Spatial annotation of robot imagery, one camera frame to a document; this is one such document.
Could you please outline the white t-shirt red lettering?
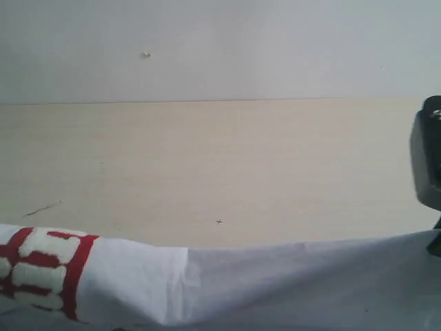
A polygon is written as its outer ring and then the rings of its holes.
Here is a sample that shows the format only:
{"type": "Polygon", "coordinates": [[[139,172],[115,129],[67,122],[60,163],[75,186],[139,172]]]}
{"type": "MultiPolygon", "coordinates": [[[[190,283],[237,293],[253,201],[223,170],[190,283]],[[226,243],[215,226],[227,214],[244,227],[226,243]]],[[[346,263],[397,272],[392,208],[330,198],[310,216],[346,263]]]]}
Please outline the white t-shirt red lettering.
{"type": "Polygon", "coordinates": [[[1,226],[2,330],[439,330],[437,230],[247,249],[1,226]]]}

